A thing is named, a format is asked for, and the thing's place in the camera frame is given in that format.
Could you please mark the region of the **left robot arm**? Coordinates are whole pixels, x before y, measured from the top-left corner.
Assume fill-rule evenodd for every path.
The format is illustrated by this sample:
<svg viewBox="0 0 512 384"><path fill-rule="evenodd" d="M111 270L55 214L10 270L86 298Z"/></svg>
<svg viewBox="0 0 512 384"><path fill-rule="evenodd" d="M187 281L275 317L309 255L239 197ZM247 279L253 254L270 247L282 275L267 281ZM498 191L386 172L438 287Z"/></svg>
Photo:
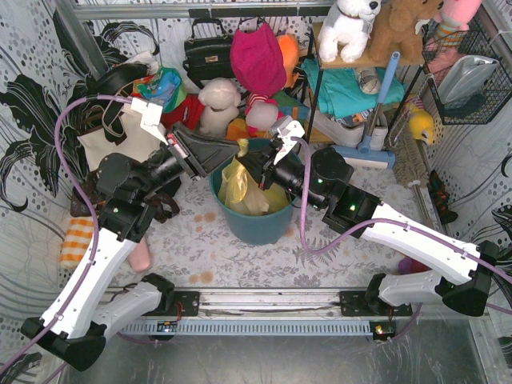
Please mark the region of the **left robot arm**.
<svg viewBox="0 0 512 384"><path fill-rule="evenodd" d="M175 125L144 163L120 153L108 154L98 168L97 189L106 205L90 245L54 303L38 318L24 321L21 332L41 348L79 371L89 369L107 342L144 314L177 309L174 284L148 274L106 305L100 301L118 268L140 243L157 212L150 197L188 174L204 178L239 152L236 142L196 134Z"/></svg>

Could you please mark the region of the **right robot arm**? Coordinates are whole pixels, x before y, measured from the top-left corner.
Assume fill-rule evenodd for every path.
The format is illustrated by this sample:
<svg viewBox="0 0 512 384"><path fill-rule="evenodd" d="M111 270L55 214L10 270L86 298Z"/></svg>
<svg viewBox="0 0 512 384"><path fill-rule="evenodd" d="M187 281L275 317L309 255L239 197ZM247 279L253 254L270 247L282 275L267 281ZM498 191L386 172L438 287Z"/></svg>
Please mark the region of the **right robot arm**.
<svg viewBox="0 0 512 384"><path fill-rule="evenodd" d="M440 302L463 315L483 315L498 274L499 248L492 242L475 245L450 238L352 186L353 167L331 147L307 155L301 164L282 155L280 139L273 138L239 161L261 189L282 187L301 199L303 213L308 206L323 210L323 222L342 238L376 242L426 266L425 272L374 275L362 300L366 310L379 314L402 305Z"/></svg>

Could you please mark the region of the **yellow plastic trash bag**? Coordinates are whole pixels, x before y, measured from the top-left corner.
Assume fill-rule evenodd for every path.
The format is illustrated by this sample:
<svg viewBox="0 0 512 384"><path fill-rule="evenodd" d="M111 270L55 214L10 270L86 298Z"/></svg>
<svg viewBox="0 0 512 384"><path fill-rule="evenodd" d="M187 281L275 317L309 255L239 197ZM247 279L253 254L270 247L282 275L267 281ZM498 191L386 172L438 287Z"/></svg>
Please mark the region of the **yellow plastic trash bag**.
<svg viewBox="0 0 512 384"><path fill-rule="evenodd" d="M283 188L273 184L268 190L261 190L236 156L222 170L221 178L218 198L225 207L238 214L263 216L277 213L289 205Z"/></svg>

